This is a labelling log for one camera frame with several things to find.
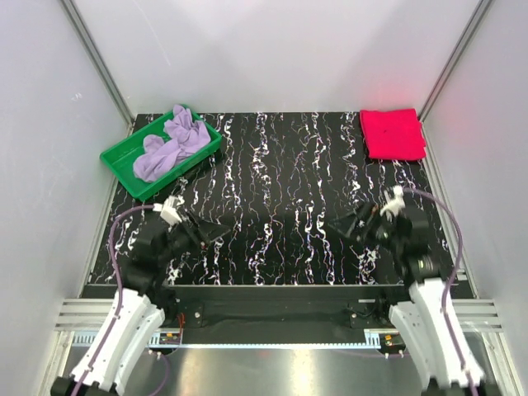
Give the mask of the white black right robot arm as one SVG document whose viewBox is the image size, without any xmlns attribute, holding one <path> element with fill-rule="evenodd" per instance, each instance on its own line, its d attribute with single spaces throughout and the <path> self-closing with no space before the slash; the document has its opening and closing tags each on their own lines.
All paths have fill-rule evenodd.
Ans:
<svg viewBox="0 0 528 396">
<path fill-rule="evenodd" d="M 450 285 L 431 259 L 427 215 L 416 207 L 363 203 L 332 219 L 341 238 L 387 249 L 406 288 L 375 303 L 379 324 L 394 327 L 412 358 L 424 395 L 496 395 L 464 337 Z"/>
</svg>

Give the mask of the red t shirt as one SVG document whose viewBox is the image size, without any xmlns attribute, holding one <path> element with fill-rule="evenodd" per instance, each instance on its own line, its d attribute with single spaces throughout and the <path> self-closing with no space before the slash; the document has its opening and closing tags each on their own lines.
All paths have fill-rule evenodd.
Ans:
<svg viewBox="0 0 528 396">
<path fill-rule="evenodd" d="M 359 113 L 369 158 L 420 161 L 426 157 L 422 123 L 413 108 Z"/>
</svg>

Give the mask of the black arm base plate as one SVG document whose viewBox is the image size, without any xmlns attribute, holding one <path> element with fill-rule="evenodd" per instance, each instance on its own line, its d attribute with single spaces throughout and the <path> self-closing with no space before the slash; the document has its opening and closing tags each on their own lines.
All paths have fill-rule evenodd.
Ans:
<svg viewBox="0 0 528 396">
<path fill-rule="evenodd" d="M 382 285 L 178 285 L 184 332 L 215 339 L 352 341 L 375 321 L 364 303 L 389 292 Z"/>
</svg>

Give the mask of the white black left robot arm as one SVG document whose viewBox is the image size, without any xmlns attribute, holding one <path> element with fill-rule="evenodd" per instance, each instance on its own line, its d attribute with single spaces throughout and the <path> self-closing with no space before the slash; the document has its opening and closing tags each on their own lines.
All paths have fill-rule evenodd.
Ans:
<svg viewBox="0 0 528 396">
<path fill-rule="evenodd" d="M 130 257 L 118 267 L 117 291 L 93 343 L 69 376 L 54 380 L 51 394 L 124 394 L 153 333 L 183 324 L 176 292 L 164 285 L 168 264 L 185 252 L 205 250 L 229 231 L 189 211 L 147 219 Z"/>
</svg>

